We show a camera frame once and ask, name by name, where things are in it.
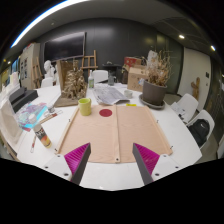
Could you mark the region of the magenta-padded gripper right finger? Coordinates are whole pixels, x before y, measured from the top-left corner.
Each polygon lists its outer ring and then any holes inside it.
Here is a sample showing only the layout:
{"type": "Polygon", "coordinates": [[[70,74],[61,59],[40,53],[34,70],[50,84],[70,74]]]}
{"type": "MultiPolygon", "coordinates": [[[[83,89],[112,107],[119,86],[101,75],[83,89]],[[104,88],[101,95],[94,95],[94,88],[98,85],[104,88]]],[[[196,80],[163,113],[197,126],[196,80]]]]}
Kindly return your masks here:
{"type": "Polygon", "coordinates": [[[132,153],[135,157],[143,183],[148,185],[181,169],[167,154],[157,154],[152,150],[134,143],[132,153]]]}

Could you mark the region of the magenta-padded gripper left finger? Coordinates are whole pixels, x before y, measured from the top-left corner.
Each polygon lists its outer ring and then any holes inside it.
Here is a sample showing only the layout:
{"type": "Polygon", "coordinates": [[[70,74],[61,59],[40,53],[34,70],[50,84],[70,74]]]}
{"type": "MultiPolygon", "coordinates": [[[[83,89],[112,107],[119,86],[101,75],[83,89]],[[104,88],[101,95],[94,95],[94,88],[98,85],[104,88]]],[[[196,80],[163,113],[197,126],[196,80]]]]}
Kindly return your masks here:
{"type": "Polygon", "coordinates": [[[55,155],[43,166],[43,169],[79,185],[90,154],[91,144],[87,143],[79,146],[66,155],[55,155]]]}

